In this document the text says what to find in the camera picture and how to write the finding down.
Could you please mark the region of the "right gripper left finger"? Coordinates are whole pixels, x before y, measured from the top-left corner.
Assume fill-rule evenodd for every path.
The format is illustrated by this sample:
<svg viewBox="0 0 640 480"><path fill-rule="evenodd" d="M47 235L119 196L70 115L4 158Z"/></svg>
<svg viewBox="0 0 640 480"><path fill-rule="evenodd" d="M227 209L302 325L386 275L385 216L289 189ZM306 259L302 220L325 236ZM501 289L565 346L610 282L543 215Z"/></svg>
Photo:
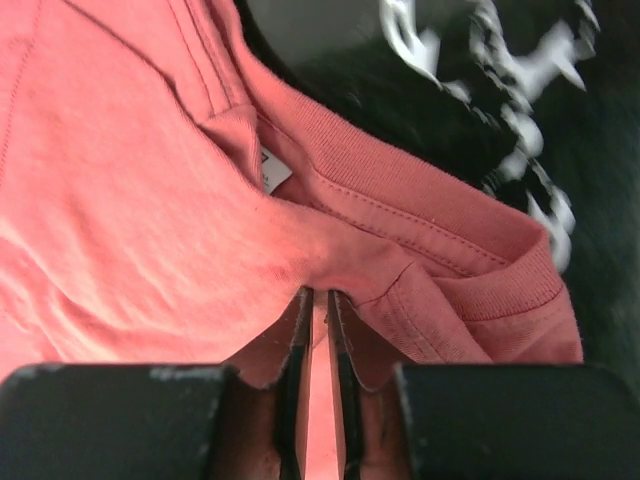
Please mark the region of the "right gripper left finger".
<svg viewBox="0 0 640 480"><path fill-rule="evenodd" d="M313 292L225 362L207 479L303 479L307 453Z"/></svg>

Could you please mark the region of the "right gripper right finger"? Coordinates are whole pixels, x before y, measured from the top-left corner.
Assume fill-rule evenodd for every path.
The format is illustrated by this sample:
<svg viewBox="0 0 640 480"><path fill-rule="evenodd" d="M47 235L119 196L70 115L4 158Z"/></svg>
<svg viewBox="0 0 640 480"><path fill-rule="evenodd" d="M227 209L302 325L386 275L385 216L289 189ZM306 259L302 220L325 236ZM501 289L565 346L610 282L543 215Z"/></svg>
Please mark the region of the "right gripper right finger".
<svg viewBox="0 0 640 480"><path fill-rule="evenodd" d="M409 361L358 315L346 294L328 295L328 331L341 479L409 479L394 368Z"/></svg>

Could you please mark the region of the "red t-shirt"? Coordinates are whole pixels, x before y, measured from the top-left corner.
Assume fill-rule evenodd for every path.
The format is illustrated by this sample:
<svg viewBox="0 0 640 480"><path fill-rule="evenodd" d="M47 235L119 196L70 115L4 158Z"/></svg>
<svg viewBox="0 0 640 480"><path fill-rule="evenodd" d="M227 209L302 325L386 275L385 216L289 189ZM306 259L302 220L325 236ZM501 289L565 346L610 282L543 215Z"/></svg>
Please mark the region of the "red t-shirt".
<svg viewBox="0 0 640 480"><path fill-rule="evenodd" d="M544 229L249 51L229 1L1 5L1 333L222 360L301 286L427 363L573 363Z"/></svg>

